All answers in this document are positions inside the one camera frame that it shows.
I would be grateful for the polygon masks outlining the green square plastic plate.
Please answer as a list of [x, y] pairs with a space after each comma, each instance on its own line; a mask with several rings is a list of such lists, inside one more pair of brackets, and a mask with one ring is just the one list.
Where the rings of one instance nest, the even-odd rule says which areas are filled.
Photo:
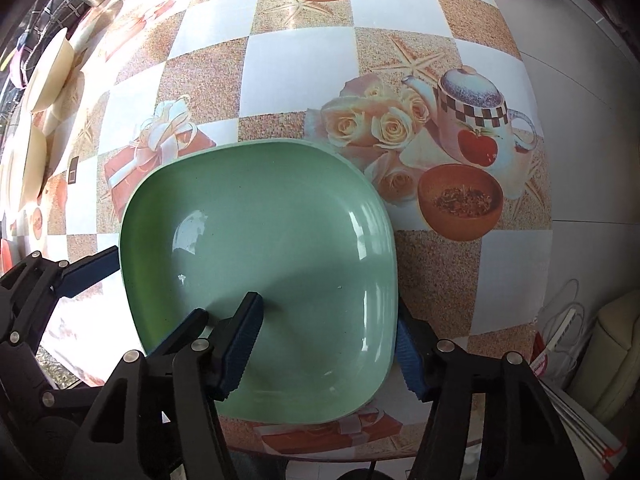
[[228, 144], [152, 171], [122, 217], [119, 258], [146, 350], [193, 310], [265, 317], [224, 416], [312, 425], [358, 411], [393, 362], [393, 228], [363, 173], [292, 139]]

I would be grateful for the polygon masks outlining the white plastic bag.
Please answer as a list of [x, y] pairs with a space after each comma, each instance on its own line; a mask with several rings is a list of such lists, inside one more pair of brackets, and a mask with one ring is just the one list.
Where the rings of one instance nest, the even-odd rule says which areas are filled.
[[596, 312], [582, 299], [578, 278], [569, 278], [546, 299], [537, 318], [534, 373], [564, 389], [572, 380], [591, 337]]

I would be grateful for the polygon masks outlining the black checkered cloth bag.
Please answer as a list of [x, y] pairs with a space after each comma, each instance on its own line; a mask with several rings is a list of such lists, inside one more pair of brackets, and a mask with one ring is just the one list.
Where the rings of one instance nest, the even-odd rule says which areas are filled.
[[61, 29], [73, 30], [88, 10], [84, 0], [36, 0], [24, 18], [16, 46], [29, 51], [44, 46]]

